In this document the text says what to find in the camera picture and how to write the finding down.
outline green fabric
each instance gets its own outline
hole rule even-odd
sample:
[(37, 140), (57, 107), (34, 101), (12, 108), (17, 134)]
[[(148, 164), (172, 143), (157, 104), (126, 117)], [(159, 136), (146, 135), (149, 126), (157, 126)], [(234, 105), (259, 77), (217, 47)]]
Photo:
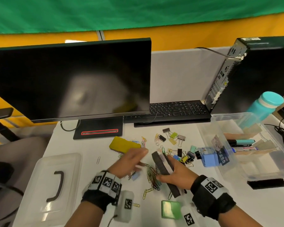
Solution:
[(150, 27), (280, 12), (284, 0), (0, 0), (0, 34)]

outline hand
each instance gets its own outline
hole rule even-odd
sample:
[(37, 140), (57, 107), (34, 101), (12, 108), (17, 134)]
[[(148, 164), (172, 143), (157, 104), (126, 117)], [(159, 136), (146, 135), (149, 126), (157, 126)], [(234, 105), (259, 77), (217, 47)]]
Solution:
[(133, 170), (136, 172), (140, 171), (141, 169), (137, 168), (136, 165), (144, 166), (140, 160), (147, 153), (148, 149), (146, 148), (131, 148), (107, 170), (120, 179), (130, 175)]
[(178, 186), (179, 188), (190, 190), (198, 175), (178, 160), (175, 160), (171, 155), (168, 155), (167, 157), (174, 166), (174, 172), (171, 175), (157, 175), (157, 180), (162, 183), (170, 183)]

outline plastic storage box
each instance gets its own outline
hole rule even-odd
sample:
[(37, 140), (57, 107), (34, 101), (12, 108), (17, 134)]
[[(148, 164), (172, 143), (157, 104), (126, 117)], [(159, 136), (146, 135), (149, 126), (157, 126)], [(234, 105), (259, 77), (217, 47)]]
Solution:
[[(256, 123), (246, 128), (247, 120)], [(272, 134), (253, 113), (218, 114), (209, 123), (198, 123), (204, 146), (215, 147), (216, 136), (225, 149), (229, 162), (217, 166), (225, 180), (240, 178), (247, 181), (284, 178), (284, 148), (274, 140)], [(258, 150), (234, 153), (227, 139), (254, 139)]]

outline lid handle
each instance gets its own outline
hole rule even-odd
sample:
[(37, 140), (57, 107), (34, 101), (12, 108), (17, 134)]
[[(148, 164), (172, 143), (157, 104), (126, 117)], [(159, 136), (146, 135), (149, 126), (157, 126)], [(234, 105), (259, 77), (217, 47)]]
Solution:
[(62, 185), (63, 185), (63, 181), (64, 181), (64, 172), (63, 171), (55, 171), (54, 174), (60, 174), (61, 175), (59, 188), (58, 188), (56, 195), (52, 198), (46, 199), (46, 202), (53, 202), (54, 200), (56, 200), (59, 197), (61, 189), (62, 189)]

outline wrist strap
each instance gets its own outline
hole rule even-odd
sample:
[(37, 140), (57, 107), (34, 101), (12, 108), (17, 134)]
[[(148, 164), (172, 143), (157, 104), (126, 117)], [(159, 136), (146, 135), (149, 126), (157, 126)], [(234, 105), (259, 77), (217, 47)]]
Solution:
[(220, 213), (226, 213), (236, 205), (223, 185), (205, 175), (197, 177), (190, 190), (200, 214), (215, 220)]
[(105, 213), (107, 205), (116, 200), (120, 187), (121, 179), (117, 176), (108, 171), (99, 172), (91, 181), (81, 202), (88, 201), (93, 203)]

